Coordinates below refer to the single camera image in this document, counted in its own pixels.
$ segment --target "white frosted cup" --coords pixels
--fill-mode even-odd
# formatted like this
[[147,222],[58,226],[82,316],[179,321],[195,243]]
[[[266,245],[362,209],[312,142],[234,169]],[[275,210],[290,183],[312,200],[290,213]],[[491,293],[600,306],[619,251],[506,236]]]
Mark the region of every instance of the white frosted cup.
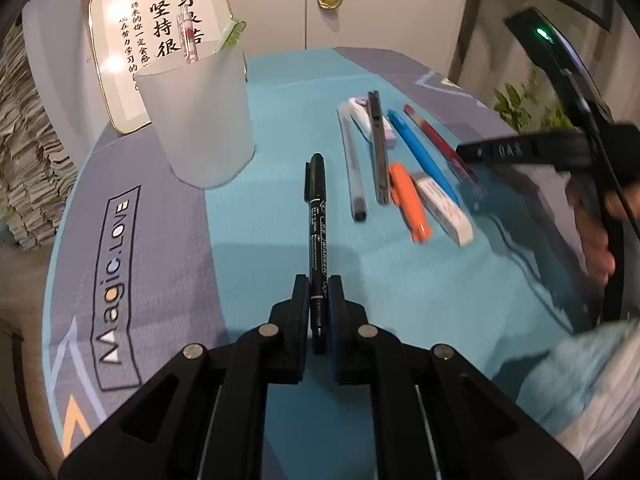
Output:
[[200,60],[191,64],[172,52],[135,75],[174,173],[201,188],[231,180],[255,151],[242,48],[213,54],[215,46],[198,45]]

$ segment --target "gold frame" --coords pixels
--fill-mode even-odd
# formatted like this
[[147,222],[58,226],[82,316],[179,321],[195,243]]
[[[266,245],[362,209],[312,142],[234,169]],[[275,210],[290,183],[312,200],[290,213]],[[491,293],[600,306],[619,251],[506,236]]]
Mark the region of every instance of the gold frame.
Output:
[[[116,126],[116,124],[113,122],[113,117],[111,115],[111,110],[109,109],[109,104],[107,102],[107,95],[104,91],[104,86],[102,84],[102,76],[100,75],[100,66],[98,65],[98,57],[96,55],[95,52],[95,40],[94,40],[94,20],[92,19],[91,16],[91,4],[92,4],[93,0],[89,0],[89,32],[91,35],[91,49],[92,49],[92,53],[94,54],[94,63],[95,63],[95,71],[98,74],[98,83],[100,84],[100,92],[102,93],[102,100],[104,101],[104,107],[107,109],[107,114],[109,116],[109,121],[111,123],[111,126],[113,126],[113,128],[120,134],[123,135],[129,135],[132,134],[138,130],[141,130],[142,128],[144,128],[145,126],[149,126],[149,124],[151,124],[151,120],[147,121],[146,123],[142,124],[142,126],[138,126],[137,128],[134,128],[133,130],[129,130],[129,131],[122,131],[120,129],[118,129],[118,127]],[[229,3],[229,0],[226,0],[226,7],[229,10],[229,19],[232,20],[233,19],[233,13],[231,12],[231,4]]]

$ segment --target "red pen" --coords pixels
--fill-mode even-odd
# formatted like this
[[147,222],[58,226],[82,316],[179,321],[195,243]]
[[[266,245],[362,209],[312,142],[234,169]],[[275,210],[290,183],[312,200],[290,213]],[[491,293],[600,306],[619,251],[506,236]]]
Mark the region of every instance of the red pen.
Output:
[[451,169],[456,174],[457,178],[461,181],[466,181],[472,184],[473,190],[476,194],[484,195],[484,189],[482,184],[478,180],[478,177],[471,171],[471,168],[465,164],[449,143],[442,138],[442,136],[431,126],[424,117],[414,110],[411,105],[404,105],[404,113],[415,123],[418,128],[424,133],[433,145],[439,150],[439,152],[447,159],[447,162],[451,166]]

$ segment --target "black cable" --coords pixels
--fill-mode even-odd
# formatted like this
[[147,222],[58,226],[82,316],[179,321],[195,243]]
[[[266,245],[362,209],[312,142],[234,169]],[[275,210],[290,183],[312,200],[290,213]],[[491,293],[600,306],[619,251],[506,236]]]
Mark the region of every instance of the black cable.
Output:
[[620,202],[622,203],[622,207],[625,210],[626,216],[631,222],[631,227],[634,229],[636,236],[638,237],[638,240],[640,240],[640,227],[638,227],[638,222],[636,221],[636,217],[634,216],[633,211],[631,211],[631,206],[629,205],[629,202],[626,200],[625,194],[622,191],[622,186],[620,186],[620,181],[616,176],[616,172],[613,170],[613,166],[611,164],[611,161],[609,160],[609,155],[607,155],[607,150],[604,147],[602,138],[600,137],[600,130],[598,129],[598,124],[596,123],[595,117],[593,117],[591,108],[589,108],[587,101],[585,100],[584,96],[580,92],[576,84],[576,81],[574,79],[574,75],[568,70],[563,70],[562,72],[564,73],[565,76],[567,76],[572,86],[574,87],[574,90],[578,97],[577,99],[578,109],[580,110],[580,113],[583,115],[583,117],[587,121],[587,124],[586,124],[587,129],[590,130],[589,133],[591,134],[591,137],[596,142],[599,155],[602,157],[602,160],[604,161],[605,166],[607,168],[607,172],[609,173],[609,176],[613,181],[613,186],[614,186],[614,190],[616,191],[616,195],[620,199]]

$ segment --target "metal screw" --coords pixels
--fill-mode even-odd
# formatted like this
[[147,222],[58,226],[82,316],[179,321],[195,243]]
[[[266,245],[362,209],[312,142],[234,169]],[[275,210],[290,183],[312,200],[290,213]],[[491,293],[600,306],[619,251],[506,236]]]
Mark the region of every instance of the metal screw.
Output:
[[437,358],[444,359],[446,361],[447,359],[451,359],[456,353],[449,345],[441,344],[433,347],[433,354]]
[[264,325],[260,325],[260,328],[258,329],[260,335],[264,337],[275,336],[279,331],[280,329],[278,326],[273,323],[265,323]]
[[204,348],[198,343],[191,343],[182,349],[182,355],[187,359],[197,359],[204,354]]
[[362,337],[375,337],[378,335],[378,329],[373,325],[360,325],[358,327],[358,334]]

